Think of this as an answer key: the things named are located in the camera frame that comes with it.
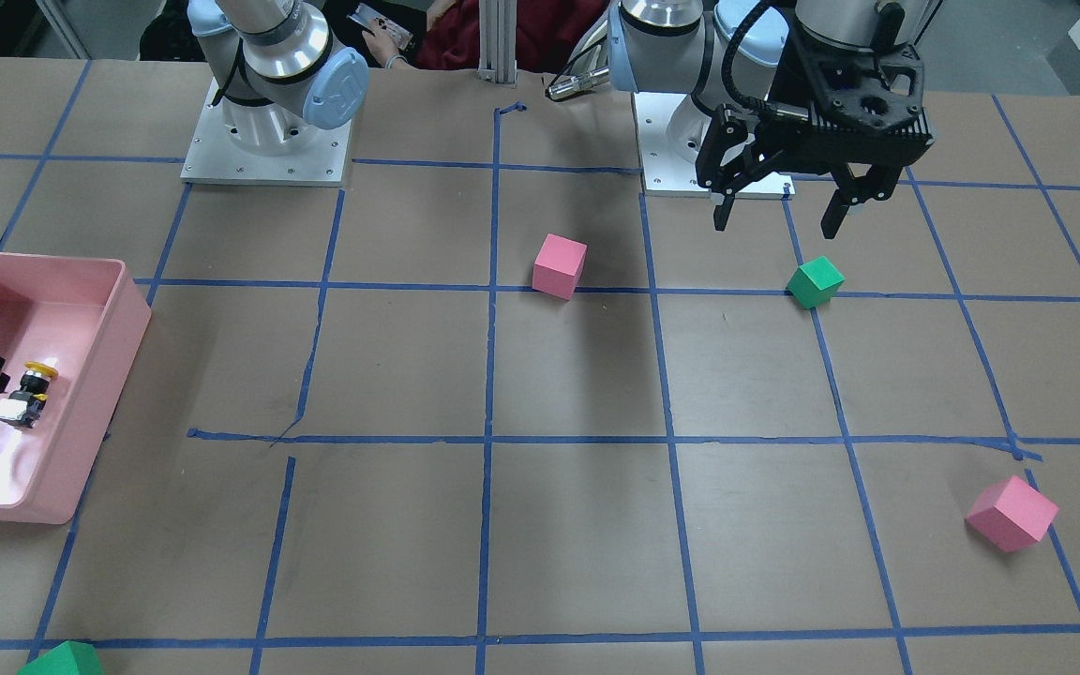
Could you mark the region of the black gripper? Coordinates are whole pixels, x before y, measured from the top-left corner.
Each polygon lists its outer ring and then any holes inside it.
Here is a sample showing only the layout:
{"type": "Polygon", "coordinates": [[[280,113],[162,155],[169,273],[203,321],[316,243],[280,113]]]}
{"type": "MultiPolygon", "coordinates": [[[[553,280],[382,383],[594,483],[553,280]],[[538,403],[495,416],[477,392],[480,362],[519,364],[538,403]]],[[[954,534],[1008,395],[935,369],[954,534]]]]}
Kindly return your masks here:
{"type": "Polygon", "coordinates": [[[708,189],[714,229],[726,229],[743,188],[816,163],[828,167],[835,183],[821,218],[823,238],[833,240],[849,210],[889,200],[903,167],[933,146],[923,85],[924,63],[913,44],[852,52],[793,39],[769,90],[769,102],[792,114],[766,121],[766,137],[751,132],[745,116],[729,104],[708,114],[696,179],[708,189]],[[870,167],[854,175],[849,163],[870,167]]]}

